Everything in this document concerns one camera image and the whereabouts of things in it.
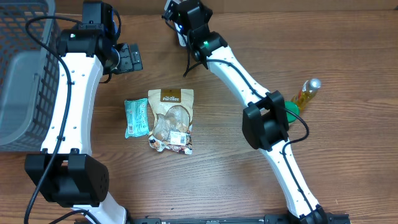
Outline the green wet wipes pack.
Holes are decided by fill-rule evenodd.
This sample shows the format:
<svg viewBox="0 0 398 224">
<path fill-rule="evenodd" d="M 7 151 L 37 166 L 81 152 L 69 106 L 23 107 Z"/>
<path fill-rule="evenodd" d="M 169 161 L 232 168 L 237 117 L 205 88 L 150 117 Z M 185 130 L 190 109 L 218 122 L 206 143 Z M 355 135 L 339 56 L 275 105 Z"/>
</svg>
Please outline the green wet wipes pack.
<svg viewBox="0 0 398 224">
<path fill-rule="evenodd" d="M 149 125 L 147 119 L 148 99 L 125 100 L 125 112 L 127 119 L 127 128 L 125 138 L 141 137 L 149 134 Z"/>
</svg>

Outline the green lid round jar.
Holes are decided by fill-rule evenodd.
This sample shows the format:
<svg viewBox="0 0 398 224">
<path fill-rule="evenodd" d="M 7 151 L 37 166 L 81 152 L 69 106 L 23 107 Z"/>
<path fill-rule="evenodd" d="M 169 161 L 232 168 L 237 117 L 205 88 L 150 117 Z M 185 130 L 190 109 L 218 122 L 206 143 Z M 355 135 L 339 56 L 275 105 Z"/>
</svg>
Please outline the green lid round jar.
<svg viewBox="0 0 398 224">
<path fill-rule="evenodd" d="M 289 111 L 291 111 L 292 113 L 296 114 L 297 116 L 300 115 L 300 109 L 298 108 L 298 106 L 291 101 L 286 101 L 285 102 L 285 108 Z M 296 121 L 296 117 L 294 115 L 292 115 L 289 112 L 286 112 L 287 114 L 287 121 L 290 123 L 293 123 L 294 121 Z"/>
</svg>

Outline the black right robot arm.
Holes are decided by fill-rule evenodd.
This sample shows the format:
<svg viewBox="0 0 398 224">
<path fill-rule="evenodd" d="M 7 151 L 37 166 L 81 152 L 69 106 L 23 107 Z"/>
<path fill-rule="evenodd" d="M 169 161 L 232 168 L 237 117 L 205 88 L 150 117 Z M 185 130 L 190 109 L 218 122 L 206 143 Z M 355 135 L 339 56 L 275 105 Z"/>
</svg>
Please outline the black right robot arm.
<svg viewBox="0 0 398 224">
<path fill-rule="evenodd" d="M 289 223 L 328 223 L 329 219 L 308 188 L 292 153 L 285 100 L 259 84 L 236 59 L 222 36 L 210 31 L 213 12 L 201 1 L 165 3 L 163 19 L 173 22 L 187 51 L 215 74 L 243 106 L 242 132 L 253 149 L 268 160 L 284 193 Z"/>
</svg>

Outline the yellow oil glass bottle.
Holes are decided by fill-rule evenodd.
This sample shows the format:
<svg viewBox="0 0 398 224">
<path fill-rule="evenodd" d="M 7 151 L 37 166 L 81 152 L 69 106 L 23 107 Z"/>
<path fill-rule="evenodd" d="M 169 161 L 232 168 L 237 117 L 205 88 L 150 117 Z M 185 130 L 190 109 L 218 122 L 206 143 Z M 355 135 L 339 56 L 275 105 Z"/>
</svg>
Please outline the yellow oil glass bottle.
<svg viewBox="0 0 398 224">
<path fill-rule="evenodd" d="M 303 112 L 308 103 L 315 97 L 318 90 L 321 88 L 322 83 L 318 78 L 307 80 L 300 91 L 293 96 L 291 102 L 295 103 L 300 112 Z"/>
</svg>

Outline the brown Pantree snack pouch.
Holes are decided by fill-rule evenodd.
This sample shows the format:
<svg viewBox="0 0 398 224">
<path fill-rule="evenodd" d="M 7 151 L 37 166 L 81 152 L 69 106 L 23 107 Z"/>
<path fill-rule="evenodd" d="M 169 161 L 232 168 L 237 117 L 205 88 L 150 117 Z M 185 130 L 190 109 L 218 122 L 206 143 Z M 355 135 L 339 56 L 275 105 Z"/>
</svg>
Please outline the brown Pantree snack pouch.
<svg viewBox="0 0 398 224">
<path fill-rule="evenodd" d="M 148 102 L 154 114 L 154 128 L 149 145 L 157 152 L 165 150 L 191 155 L 193 151 L 192 89 L 156 89 L 148 91 Z"/>
</svg>

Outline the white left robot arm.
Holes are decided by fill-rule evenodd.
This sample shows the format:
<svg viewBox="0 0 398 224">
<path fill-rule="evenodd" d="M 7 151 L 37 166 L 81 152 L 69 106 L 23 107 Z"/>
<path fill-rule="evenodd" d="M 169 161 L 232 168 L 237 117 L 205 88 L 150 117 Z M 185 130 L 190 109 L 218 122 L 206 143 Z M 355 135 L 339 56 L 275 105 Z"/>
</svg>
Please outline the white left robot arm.
<svg viewBox="0 0 398 224">
<path fill-rule="evenodd" d="M 109 192 L 108 168 L 93 158 L 91 120 L 103 74 L 142 70 L 136 44 L 115 44 L 102 30 L 66 29 L 57 40 L 59 81 L 50 128 L 41 152 L 25 171 L 48 202 L 82 213 L 92 223 L 132 223 Z"/>
</svg>

